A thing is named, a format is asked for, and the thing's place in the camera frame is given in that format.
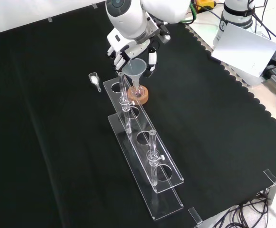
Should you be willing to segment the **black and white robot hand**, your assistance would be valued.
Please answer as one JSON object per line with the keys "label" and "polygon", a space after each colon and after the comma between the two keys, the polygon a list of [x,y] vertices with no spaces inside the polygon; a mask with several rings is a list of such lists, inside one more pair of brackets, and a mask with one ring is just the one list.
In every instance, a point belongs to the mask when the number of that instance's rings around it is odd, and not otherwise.
{"label": "black and white robot hand", "polygon": [[152,46],[150,39],[137,44],[133,39],[124,38],[121,33],[114,28],[107,36],[110,48],[107,56],[113,59],[113,67],[116,72],[120,72],[124,66],[138,58],[142,53],[148,51],[148,62],[144,77],[151,77],[157,66],[157,50]]}

